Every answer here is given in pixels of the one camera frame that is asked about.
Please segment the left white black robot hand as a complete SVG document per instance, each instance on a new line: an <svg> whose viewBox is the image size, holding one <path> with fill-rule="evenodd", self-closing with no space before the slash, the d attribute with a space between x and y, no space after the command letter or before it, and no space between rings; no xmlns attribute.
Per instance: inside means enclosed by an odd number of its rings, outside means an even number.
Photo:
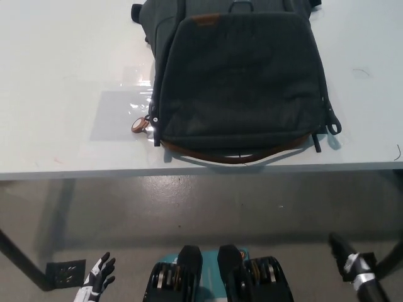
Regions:
<svg viewBox="0 0 403 302"><path fill-rule="evenodd" d="M105 253L89 272L83 285L79 288L74 302L98 302L105 289L115 281L111 274L115 270L115 258Z"/></svg>

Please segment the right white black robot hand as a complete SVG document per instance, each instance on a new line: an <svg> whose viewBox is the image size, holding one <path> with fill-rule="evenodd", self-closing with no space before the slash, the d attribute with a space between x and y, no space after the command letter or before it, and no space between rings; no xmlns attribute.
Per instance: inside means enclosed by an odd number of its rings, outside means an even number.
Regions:
<svg viewBox="0 0 403 302"><path fill-rule="evenodd" d="M373 252L359 253L337 233L329 235L328 243L344 282L353 282L357 275L375 270L377 260Z"/></svg>

